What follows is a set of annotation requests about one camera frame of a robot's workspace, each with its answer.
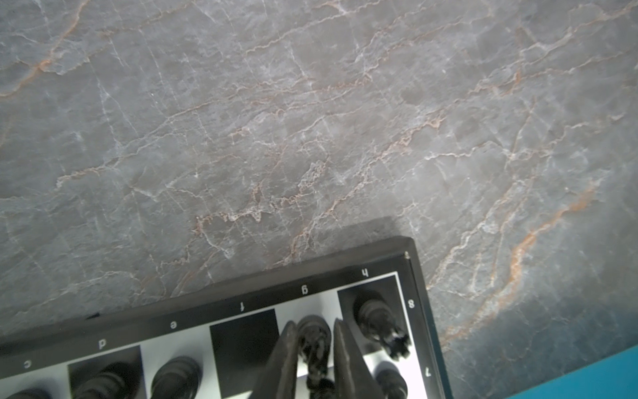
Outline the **black white chessboard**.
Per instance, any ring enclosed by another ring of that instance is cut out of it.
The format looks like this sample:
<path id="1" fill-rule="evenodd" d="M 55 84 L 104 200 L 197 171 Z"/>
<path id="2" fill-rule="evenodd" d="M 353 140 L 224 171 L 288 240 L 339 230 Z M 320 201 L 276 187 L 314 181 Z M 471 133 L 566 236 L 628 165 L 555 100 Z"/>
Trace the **black white chessboard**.
<path id="1" fill-rule="evenodd" d="M 392 360 L 362 335 L 354 310 L 382 297 L 410 335 L 410 357 Z M 413 239 L 397 236 L 299 265 L 231 279 L 117 314 L 5 337 L 4 398 L 250 398 L 287 322 L 318 315 L 352 331 L 372 377 L 394 369 L 407 398 L 449 398 L 425 280 Z M 298 351 L 294 398 L 310 398 Z"/>

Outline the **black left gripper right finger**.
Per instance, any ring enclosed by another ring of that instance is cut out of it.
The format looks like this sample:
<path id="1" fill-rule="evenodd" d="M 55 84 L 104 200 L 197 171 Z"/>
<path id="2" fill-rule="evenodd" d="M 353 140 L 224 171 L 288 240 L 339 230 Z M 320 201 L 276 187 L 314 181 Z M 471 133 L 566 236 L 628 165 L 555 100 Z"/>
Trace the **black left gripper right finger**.
<path id="1" fill-rule="evenodd" d="M 384 398 L 366 365 L 348 324 L 334 322 L 334 376 L 337 398 Z"/>

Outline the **black chess rook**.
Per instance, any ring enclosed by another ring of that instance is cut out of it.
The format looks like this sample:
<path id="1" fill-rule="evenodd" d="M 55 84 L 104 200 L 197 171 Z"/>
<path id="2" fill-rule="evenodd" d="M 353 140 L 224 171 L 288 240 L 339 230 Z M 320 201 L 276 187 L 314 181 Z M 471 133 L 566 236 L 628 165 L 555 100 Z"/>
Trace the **black chess rook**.
<path id="1" fill-rule="evenodd" d="M 382 297 L 363 296 L 354 314 L 362 335 L 379 344 L 392 360 L 410 357 L 410 335 Z"/>

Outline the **black chess pawn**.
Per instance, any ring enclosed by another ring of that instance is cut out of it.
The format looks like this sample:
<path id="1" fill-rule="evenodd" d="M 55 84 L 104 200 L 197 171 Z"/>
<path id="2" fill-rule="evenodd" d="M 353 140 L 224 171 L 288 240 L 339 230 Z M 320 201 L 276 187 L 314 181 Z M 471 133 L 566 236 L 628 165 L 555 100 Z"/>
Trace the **black chess pawn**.
<path id="1" fill-rule="evenodd" d="M 385 399 L 407 399 L 407 383 L 397 370 L 383 369 L 377 373 L 375 380 L 379 384 Z"/>

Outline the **blue plastic tray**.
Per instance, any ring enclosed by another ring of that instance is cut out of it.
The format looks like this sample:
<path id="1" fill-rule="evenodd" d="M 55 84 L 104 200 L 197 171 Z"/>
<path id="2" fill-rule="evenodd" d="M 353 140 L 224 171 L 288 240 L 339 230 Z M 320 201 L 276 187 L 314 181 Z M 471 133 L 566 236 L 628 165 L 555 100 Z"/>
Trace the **blue plastic tray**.
<path id="1" fill-rule="evenodd" d="M 520 392 L 512 398 L 637 398 L 637 347 Z"/>

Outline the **black chess knight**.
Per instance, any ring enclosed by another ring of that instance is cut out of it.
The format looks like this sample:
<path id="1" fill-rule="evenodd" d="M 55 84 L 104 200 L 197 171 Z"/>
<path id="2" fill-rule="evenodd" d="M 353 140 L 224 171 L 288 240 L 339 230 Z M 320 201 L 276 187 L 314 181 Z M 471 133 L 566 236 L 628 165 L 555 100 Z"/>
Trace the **black chess knight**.
<path id="1" fill-rule="evenodd" d="M 307 389 L 310 398 L 335 398 L 334 382 L 327 378 L 332 332 L 318 315 L 304 317 L 298 325 L 298 350 L 307 365 Z"/>

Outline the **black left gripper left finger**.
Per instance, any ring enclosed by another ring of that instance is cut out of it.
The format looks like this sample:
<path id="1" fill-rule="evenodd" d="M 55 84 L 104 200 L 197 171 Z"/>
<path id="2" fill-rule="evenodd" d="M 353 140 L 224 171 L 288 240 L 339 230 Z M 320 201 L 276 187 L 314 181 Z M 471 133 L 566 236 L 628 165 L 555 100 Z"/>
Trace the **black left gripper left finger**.
<path id="1" fill-rule="evenodd" d="M 281 332 L 250 398 L 291 399 L 295 397 L 298 344 L 297 324 L 289 321 Z"/>

